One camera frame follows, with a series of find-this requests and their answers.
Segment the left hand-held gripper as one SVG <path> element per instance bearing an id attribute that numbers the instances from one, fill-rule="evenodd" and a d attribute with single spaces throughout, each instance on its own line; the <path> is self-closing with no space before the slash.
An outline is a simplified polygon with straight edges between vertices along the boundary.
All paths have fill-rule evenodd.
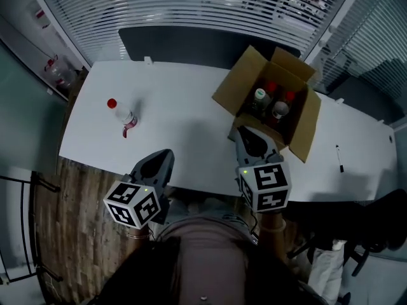
<path id="1" fill-rule="evenodd" d="M 172 150 L 157 151 L 140 160 L 129 175 L 114 181 L 103 199 L 113 220 L 131 228 L 144 228 L 150 222 L 163 224 L 170 205 L 165 188 L 174 162 Z"/>

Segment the person's legs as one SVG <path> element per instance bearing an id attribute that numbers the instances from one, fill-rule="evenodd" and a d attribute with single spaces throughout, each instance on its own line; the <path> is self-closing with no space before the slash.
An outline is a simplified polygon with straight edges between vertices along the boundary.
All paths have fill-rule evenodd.
<path id="1" fill-rule="evenodd" d="M 173 199 L 162 227 L 162 231 L 172 224 L 195 217 L 216 219 L 222 223 L 231 224 L 246 235 L 250 235 L 249 225 L 229 204 L 217 198 L 206 198 L 198 202 L 195 210 L 189 210 L 185 201 Z"/>

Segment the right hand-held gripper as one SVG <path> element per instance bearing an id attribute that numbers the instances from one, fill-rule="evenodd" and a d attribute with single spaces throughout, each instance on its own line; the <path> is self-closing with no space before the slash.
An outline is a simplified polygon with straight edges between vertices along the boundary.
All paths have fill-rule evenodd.
<path id="1" fill-rule="evenodd" d="M 291 176 L 275 141 L 243 125 L 232 128 L 228 138 L 235 143 L 238 188 L 251 210 L 263 213 L 286 207 Z"/>

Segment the whiteboard on black stand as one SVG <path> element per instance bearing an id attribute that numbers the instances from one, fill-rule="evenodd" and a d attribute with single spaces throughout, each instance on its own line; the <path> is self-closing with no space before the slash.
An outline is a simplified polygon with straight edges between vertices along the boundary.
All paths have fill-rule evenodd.
<path id="1" fill-rule="evenodd" d="M 63 278 L 41 262 L 36 250 L 34 196 L 38 186 L 57 193 L 60 187 L 38 173 L 26 178 L 0 175 L 0 285 L 9 285 L 48 274 L 62 282 Z"/>

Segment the person's left forearm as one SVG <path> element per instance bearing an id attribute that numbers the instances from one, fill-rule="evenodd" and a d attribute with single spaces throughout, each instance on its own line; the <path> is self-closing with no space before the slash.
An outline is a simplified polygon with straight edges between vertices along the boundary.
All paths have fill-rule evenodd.
<path id="1" fill-rule="evenodd" d="M 148 226 L 144 226 L 142 229 L 130 228 L 127 233 L 127 237 L 133 241 L 135 248 L 140 248 L 148 243 L 150 236 L 151 233 Z"/>

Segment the short dark desk divider panel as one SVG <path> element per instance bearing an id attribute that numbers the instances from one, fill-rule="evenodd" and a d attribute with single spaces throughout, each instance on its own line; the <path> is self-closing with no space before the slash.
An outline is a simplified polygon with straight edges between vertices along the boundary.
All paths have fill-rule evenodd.
<path id="1" fill-rule="evenodd" d="M 348 106 L 357 109 L 387 125 L 404 117 L 402 108 L 388 95 L 364 79 L 348 74 L 340 76 L 326 87 L 332 99 L 342 98 Z"/>

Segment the long dark desk divider panel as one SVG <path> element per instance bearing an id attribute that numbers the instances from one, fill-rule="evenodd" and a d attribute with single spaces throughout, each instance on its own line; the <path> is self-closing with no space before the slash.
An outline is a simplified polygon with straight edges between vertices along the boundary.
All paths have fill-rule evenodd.
<path id="1" fill-rule="evenodd" d="M 276 47 L 300 57 L 296 48 L 248 34 L 184 26 L 129 27 L 118 34 L 133 61 L 150 57 L 154 62 L 193 64 L 231 69 L 252 46 L 266 59 Z"/>

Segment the black office chair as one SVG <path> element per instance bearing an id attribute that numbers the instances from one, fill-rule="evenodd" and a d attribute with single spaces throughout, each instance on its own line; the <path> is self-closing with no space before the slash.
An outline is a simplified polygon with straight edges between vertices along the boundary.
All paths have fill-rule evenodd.
<path id="1" fill-rule="evenodd" d="M 288 253 L 292 259 L 318 242 L 345 240 L 344 261 L 350 258 L 357 266 L 356 277 L 371 253 L 386 248 L 400 249 L 407 240 L 407 192 L 396 189 L 367 205 L 354 201 L 294 202 L 290 201 L 284 216 L 307 227 L 314 236 L 303 246 Z"/>

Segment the clear plastic bottle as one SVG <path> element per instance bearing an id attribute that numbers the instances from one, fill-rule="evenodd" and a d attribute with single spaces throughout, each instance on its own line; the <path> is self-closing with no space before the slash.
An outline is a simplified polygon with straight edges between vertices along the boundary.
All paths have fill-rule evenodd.
<path id="1" fill-rule="evenodd" d="M 272 99 L 270 98 L 269 94 L 267 94 L 264 89 L 258 88 L 254 92 L 251 106 L 254 112 L 262 113 L 270 105 L 271 101 Z"/>

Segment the brown cardboard box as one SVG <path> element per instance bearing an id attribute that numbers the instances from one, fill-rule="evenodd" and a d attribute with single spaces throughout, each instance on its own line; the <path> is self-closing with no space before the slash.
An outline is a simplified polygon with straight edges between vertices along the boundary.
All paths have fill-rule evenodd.
<path id="1" fill-rule="evenodd" d="M 314 140 L 321 99 L 308 86 L 315 69 L 282 48 L 276 47 L 271 59 L 249 46 L 231 68 L 212 98 L 235 119 L 233 127 L 250 126 L 271 137 L 279 149 L 288 147 L 306 162 Z M 265 90 L 268 82 L 278 84 L 270 105 L 262 113 L 252 109 L 254 92 Z M 280 122 L 272 116 L 274 103 L 282 93 L 296 93 L 289 114 Z"/>

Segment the large clear water jug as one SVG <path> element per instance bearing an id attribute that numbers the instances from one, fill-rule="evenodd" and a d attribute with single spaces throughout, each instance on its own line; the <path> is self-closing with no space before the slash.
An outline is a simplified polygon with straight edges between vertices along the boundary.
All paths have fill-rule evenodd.
<path id="1" fill-rule="evenodd" d="M 76 82 L 76 71 L 67 63 L 64 58 L 55 55 L 50 58 L 44 66 L 44 72 L 56 86 L 70 90 Z"/>

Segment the person's torso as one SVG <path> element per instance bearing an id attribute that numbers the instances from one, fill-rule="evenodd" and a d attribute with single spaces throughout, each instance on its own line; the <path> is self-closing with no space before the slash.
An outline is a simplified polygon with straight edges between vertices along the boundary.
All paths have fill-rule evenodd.
<path id="1" fill-rule="evenodd" d="M 208 219 L 169 226 L 135 250 L 97 305 L 302 305 L 299 281 L 271 251 Z"/>

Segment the person's right forearm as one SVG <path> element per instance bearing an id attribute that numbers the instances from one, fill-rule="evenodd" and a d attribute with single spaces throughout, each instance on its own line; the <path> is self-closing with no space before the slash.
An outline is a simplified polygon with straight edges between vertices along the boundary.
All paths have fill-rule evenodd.
<path id="1" fill-rule="evenodd" d="M 267 228 L 278 228 L 285 226 L 286 222 L 283 219 L 282 213 L 268 212 L 262 213 L 259 220 L 259 240 L 258 244 L 270 251 L 276 258 L 281 261 L 286 260 L 286 246 L 284 239 L 284 231 L 281 233 L 267 233 L 260 230 L 260 226 Z"/>

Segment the white table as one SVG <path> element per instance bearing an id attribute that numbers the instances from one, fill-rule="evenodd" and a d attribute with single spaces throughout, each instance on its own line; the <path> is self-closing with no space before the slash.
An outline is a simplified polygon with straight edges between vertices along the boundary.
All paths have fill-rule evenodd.
<path id="1" fill-rule="evenodd" d="M 96 62 L 74 103 L 60 155 L 114 173 L 128 173 L 145 156 L 171 149 L 171 185 L 238 195 L 233 116 L 212 99 L 227 71 L 157 62 Z M 107 107 L 110 98 L 137 116 L 125 139 Z M 340 146 L 344 172 L 336 154 Z M 306 162 L 282 150 L 292 179 L 292 201 L 364 201 L 398 187 L 391 127 L 328 97 L 321 98 Z"/>

